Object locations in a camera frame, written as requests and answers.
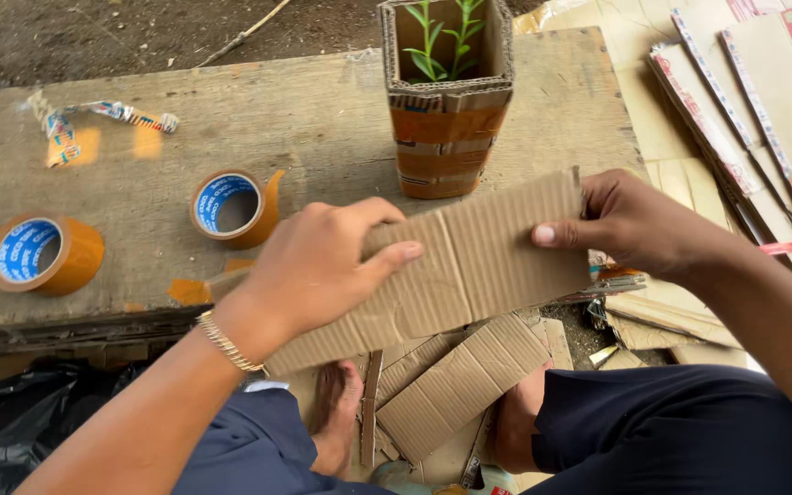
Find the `cardboard pot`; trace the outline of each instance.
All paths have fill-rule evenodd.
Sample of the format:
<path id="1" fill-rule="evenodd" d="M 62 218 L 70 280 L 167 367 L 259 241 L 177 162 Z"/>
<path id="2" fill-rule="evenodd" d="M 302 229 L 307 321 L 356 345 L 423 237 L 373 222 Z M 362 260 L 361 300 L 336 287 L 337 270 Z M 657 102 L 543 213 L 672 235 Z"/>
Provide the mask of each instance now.
<path id="1" fill-rule="evenodd" d="M 403 51 L 424 47 L 424 27 L 404 7 L 416 4 L 388 0 L 379 5 L 400 187 L 421 199 L 462 196 L 479 185 L 512 99 L 512 15 L 501 0 L 485 0 L 473 18 L 487 24 L 468 39 L 471 49 L 460 59 L 479 63 L 458 81 L 409 84 L 423 76 L 411 53 Z M 446 29 L 461 25 L 460 9 L 452 0 L 431 0 L 429 17 L 436 24 L 444 21 Z M 450 67 L 454 48 L 454 37 L 440 33 L 432 57 Z"/>

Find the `hand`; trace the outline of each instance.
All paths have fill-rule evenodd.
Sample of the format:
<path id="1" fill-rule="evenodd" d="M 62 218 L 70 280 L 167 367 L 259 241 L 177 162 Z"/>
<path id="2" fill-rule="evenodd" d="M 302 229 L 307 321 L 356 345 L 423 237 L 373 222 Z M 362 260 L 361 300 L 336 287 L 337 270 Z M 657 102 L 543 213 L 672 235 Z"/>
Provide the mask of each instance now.
<path id="1" fill-rule="evenodd" d="M 307 205 L 280 222 L 247 280 L 216 306 L 214 320 L 241 349 L 240 333 L 261 323 L 285 343 L 337 320 L 424 253 L 420 242 L 399 242 L 360 263 L 365 234 L 404 219 L 379 197 L 343 208 Z"/>
<path id="2" fill-rule="evenodd" d="M 538 225 L 545 248 L 599 249 L 618 263 L 676 283 L 751 245 L 621 169 L 583 178 L 588 220 Z"/>

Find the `black plastic bag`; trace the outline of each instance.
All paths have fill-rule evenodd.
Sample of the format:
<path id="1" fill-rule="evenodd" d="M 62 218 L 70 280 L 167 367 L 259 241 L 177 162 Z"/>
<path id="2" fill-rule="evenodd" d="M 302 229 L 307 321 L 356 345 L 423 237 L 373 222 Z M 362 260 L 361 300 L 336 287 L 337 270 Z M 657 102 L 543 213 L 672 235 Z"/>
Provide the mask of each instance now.
<path id="1" fill-rule="evenodd" d="M 0 380 L 0 493 L 11 493 L 147 365 L 119 374 L 84 361 L 39 360 Z"/>

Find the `plant stem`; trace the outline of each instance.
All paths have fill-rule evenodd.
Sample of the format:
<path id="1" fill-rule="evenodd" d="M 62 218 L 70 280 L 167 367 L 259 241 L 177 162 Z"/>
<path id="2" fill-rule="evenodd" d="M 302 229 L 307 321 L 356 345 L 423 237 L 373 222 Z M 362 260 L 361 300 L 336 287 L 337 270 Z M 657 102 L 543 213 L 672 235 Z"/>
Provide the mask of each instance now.
<path id="1" fill-rule="evenodd" d="M 423 45 L 425 47 L 424 52 L 427 54 L 427 68 L 429 69 L 429 73 L 435 77 L 435 71 L 433 71 L 433 62 L 429 61 L 433 52 L 432 43 L 429 42 L 429 0 L 421 2 L 421 6 L 423 7 L 423 18 L 427 21 L 426 24 L 423 25 Z"/>
<path id="2" fill-rule="evenodd" d="M 454 44 L 454 65 L 451 67 L 451 74 L 449 74 L 448 79 L 453 81 L 457 78 L 457 62 L 460 61 L 460 46 L 463 45 L 465 39 L 467 39 L 467 22 L 469 21 L 469 12 L 463 6 L 461 6 L 461 14 L 463 15 L 463 26 L 460 28 L 460 37 L 457 38 L 456 43 Z"/>

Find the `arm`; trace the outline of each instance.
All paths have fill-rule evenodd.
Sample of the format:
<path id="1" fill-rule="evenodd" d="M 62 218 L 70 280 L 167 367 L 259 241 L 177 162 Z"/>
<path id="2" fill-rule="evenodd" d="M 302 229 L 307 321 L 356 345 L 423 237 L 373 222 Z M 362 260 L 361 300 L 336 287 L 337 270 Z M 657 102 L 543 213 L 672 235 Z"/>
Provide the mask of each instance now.
<path id="1" fill-rule="evenodd" d="M 540 225 L 534 243 L 600 249 L 686 287 L 792 401 L 792 273 L 622 170 L 587 177 L 583 190 L 589 220 Z"/>
<path id="2" fill-rule="evenodd" d="M 309 205 L 280 222 L 247 281 L 216 306 L 213 321 L 245 358 L 263 362 L 293 337 L 346 313 L 424 253 L 418 242 L 401 242 L 360 264 L 365 233 L 403 219 L 380 198 L 345 208 Z M 244 376 L 193 329 L 63 442 L 16 493 L 169 493 Z"/>

